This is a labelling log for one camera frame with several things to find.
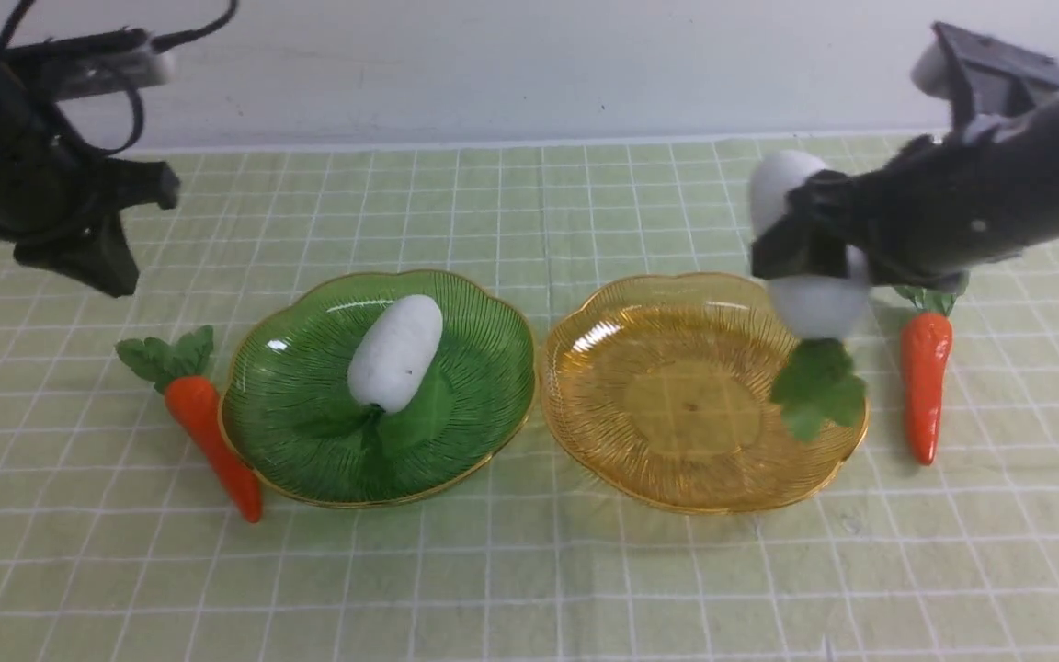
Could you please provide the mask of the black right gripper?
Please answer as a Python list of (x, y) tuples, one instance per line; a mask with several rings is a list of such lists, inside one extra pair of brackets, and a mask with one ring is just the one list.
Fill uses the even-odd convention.
[(749, 273), (950, 290), (968, 269), (1035, 244), (1030, 203), (1008, 173), (987, 139), (930, 137), (855, 177), (758, 168), (749, 178)]

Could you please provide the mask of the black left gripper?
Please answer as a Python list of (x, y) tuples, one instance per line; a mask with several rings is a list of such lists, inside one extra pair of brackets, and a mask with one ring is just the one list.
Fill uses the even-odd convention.
[[(179, 204), (179, 176), (165, 162), (130, 162), (91, 145), (60, 101), (40, 86), (30, 47), (0, 60), (0, 241), (25, 268), (44, 269), (112, 298), (140, 278), (121, 215), (134, 205)], [(139, 89), (131, 102), (143, 127)]]

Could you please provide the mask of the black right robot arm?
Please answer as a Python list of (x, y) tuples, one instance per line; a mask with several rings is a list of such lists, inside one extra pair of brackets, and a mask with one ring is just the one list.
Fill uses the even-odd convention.
[(920, 135), (862, 175), (819, 169), (777, 200), (752, 276), (847, 278), (854, 248), (877, 288), (953, 292), (972, 268), (1059, 240), (1059, 100), (972, 139)]

